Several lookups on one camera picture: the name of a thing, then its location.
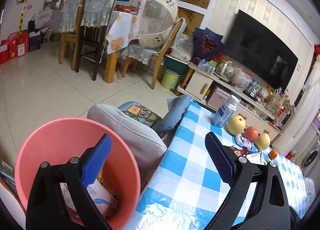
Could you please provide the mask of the cream tv cabinet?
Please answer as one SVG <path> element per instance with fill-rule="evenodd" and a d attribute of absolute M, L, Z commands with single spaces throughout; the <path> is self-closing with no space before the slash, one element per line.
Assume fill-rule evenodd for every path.
<path fill-rule="evenodd" d="M 240 100 L 235 114 L 245 117 L 247 127 L 253 126 L 259 132 L 268 132 L 271 140 L 282 134 L 282 131 L 272 124 L 275 117 L 261 104 L 236 90 L 215 74 L 211 75 L 192 63 L 188 64 L 185 77 L 176 91 L 190 96 L 213 111 L 218 110 L 221 104 L 233 95 Z"/>

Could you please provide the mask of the grey cushion stool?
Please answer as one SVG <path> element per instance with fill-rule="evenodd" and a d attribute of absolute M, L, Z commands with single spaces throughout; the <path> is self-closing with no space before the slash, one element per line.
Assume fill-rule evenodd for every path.
<path fill-rule="evenodd" d="M 153 129 L 114 106 L 96 104 L 87 118 L 113 130 L 128 145 L 140 168 L 156 169 L 168 149 Z"/>

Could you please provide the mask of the yellow pear left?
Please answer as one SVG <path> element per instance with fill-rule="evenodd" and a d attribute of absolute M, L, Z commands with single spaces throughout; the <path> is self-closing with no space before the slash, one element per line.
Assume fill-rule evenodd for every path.
<path fill-rule="evenodd" d="M 231 135 L 238 135 L 244 131 L 246 127 L 246 119 L 247 117 L 242 116 L 240 114 L 232 116 L 227 124 L 226 129 Z"/>

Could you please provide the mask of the red apple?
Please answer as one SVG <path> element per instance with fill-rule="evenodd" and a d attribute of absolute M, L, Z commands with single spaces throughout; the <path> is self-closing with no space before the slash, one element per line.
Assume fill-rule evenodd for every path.
<path fill-rule="evenodd" d="M 247 127 L 243 134 L 244 138 L 254 143 L 259 136 L 259 132 L 254 126 Z"/>

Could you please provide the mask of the green trash bin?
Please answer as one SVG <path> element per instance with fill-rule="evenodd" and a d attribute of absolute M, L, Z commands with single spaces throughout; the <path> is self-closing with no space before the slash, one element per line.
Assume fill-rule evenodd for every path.
<path fill-rule="evenodd" d="M 167 90 L 175 90 L 179 80 L 180 74 L 171 69 L 165 69 L 164 75 L 161 81 L 161 86 Z"/>

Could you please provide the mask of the mesh food cover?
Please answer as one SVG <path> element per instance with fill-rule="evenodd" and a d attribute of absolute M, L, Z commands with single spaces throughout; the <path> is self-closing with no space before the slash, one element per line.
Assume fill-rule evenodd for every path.
<path fill-rule="evenodd" d="M 136 36 L 143 48 L 162 46 L 178 20 L 176 0 L 141 0 Z"/>

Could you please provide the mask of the yellow pear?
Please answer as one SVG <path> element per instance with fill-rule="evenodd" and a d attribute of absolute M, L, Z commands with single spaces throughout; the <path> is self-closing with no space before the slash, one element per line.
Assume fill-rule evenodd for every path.
<path fill-rule="evenodd" d="M 226 129 L 231 135 L 238 135 L 244 131 L 246 127 L 246 119 L 247 117 L 242 116 L 240 114 L 232 116 L 227 124 Z"/>
<path fill-rule="evenodd" d="M 255 147 L 259 150 L 265 150 L 269 147 L 271 143 L 271 139 L 269 137 L 269 134 L 264 132 L 263 134 L 260 134 L 255 142 Z"/>

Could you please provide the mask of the red snack wrapper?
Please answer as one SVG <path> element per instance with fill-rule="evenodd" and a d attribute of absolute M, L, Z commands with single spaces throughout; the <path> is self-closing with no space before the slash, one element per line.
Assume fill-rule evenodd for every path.
<path fill-rule="evenodd" d="M 241 149 L 234 146 L 230 147 L 237 157 L 246 156 L 249 152 L 249 149 L 246 146 L 243 146 Z"/>

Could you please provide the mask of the washing machine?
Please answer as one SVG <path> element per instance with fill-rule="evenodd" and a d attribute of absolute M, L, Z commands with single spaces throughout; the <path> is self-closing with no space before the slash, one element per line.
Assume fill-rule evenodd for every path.
<path fill-rule="evenodd" d="M 300 168 L 304 177 L 308 177 L 319 161 L 319 141 L 308 151 L 300 162 Z"/>

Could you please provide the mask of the yellow pear right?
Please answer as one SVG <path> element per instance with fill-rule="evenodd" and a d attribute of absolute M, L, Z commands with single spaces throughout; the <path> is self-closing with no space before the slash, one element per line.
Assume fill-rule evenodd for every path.
<path fill-rule="evenodd" d="M 269 134 L 264 132 L 263 134 L 260 134 L 255 142 L 255 147 L 259 150 L 265 150 L 269 147 L 271 143 L 271 139 L 269 137 Z"/>

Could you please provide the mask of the dark blue flower bouquet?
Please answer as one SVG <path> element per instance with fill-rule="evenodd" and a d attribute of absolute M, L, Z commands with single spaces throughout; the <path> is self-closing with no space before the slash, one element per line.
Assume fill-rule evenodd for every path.
<path fill-rule="evenodd" d="M 208 28 L 204 30 L 196 27 L 193 31 L 193 52 L 194 56 L 200 59 L 211 60 L 216 54 L 222 52 L 225 45 L 222 42 L 223 36 Z"/>

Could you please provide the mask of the white blue milk carton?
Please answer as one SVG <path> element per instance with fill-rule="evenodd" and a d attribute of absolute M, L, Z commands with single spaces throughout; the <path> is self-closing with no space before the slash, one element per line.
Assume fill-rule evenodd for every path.
<path fill-rule="evenodd" d="M 66 206 L 76 212 L 75 205 L 72 201 L 66 183 L 60 183 L 61 192 L 63 194 Z M 87 191 L 103 217 L 110 215 L 112 210 L 117 206 L 117 200 L 103 187 L 103 185 L 95 180 L 93 184 L 87 186 Z"/>

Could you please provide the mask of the small orange tangerine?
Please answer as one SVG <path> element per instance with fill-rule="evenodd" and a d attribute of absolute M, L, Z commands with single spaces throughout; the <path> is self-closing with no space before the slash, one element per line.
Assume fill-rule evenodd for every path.
<path fill-rule="evenodd" d="M 278 156 L 278 152 L 275 149 L 272 149 L 269 153 L 268 153 L 268 157 L 271 160 L 276 159 L 276 157 Z"/>

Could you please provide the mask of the pink plastic bucket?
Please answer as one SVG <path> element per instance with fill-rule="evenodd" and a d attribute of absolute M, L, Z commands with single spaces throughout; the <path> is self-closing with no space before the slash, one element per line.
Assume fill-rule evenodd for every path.
<path fill-rule="evenodd" d="M 23 207 L 27 207 L 31 187 L 42 162 L 47 161 L 51 165 L 66 163 L 95 146 L 103 134 L 112 139 L 112 149 L 103 167 L 104 182 L 112 184 L 119 198 L 108 223 L 113 229 L 124 229 L 140 196 L 138 165 L 122 138 L 90 119 L 56 119 L 39 127 L 25 140 L 15 164 L 15 184 Z"/>

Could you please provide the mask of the dining table with cloth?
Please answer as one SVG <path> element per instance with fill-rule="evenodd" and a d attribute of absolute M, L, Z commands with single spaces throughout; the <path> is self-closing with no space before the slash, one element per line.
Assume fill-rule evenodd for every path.
<path fill-rule="evenodd" d="M 112 12 L 110 27 L 106 35 L 107 62 L 104 75 L 104 81 L 106 83 L 113 83 L 117 59 L 120 55 L 120 51 L 126 48 L 131 40 L 137 38 L 136 28 L 136 15 L 119 11 Z"/>

